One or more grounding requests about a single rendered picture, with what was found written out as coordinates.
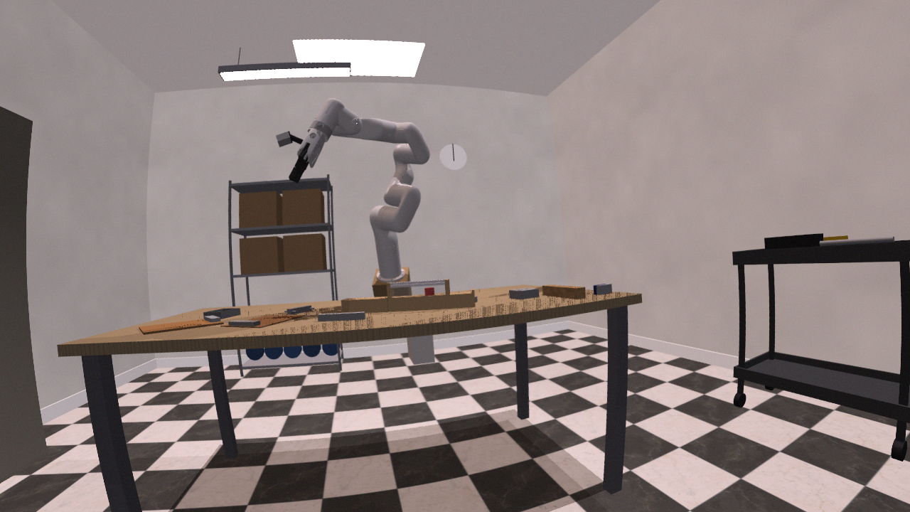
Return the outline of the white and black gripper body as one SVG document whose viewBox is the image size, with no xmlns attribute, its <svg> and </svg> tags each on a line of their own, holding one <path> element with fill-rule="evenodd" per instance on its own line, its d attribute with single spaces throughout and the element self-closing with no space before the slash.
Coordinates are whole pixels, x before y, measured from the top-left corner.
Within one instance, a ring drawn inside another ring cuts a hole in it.
<svg viewBox="0 0 910 512">
<path fill-rule="evenodd" d="M 304 142 L 300 144 L 300 147 L 298 149 L 298 158 L 300 151 L 305 148 L 306 144 L 310 143 L 308 152 L 304 156 L 304 160 L 306 160 L 306 158 L 309 158 L 307 163 L 309 162 L 310 168 L 313 168 L 314 164 L 316 163 L 316 159 L 319 157 L 319 154 L 321 154 L 324 143 L 327 141 L 327 135 L 325 135 L 321 130 L 308 129 L 308 135 L 306 135 Z"/>
</svg>

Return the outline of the wooden batten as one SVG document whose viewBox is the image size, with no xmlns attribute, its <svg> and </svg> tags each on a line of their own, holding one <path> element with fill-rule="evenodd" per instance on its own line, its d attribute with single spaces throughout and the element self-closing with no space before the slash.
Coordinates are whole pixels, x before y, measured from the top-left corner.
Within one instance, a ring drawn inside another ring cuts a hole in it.
<svg viewBox="0 0 910 512">
<path fill-rule="evenodd" d="M 542 286 L 542 295 L 558 296 L 558 297 L 570 298 L 570 299 L 586 298 L 585 287 L 572 287 L 572 286 L 559 287 L 559 286 L 560 285 Z"/>
</svg>

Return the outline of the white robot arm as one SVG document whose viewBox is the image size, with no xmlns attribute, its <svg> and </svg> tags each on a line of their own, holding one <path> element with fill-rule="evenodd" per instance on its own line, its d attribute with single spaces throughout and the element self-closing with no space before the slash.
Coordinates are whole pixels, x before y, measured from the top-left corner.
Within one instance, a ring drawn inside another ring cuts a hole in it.
<svg viewBox="0 0 910 512">
<path fill-rule="evenodd" d="M 374 207 L 370 213 L 370 224 L 376 240 L 378 281 L 400 281 L 405 277 L 405 271 L 401 269 L 397 233 L 403 233 L 410 226 L 422 200 L 419 189 L 412 186 L 412 164 L 425 164 L 430 157 L 422 133 L 411 122 L 360 119 L 337 98 L 325 101 L 309 129 L 321 130 L 328 139 L 333 135 L 399 144 L 393 150 L 395 174 L 384 195 L 386 204 L 399 208 Z"/>
</svg>

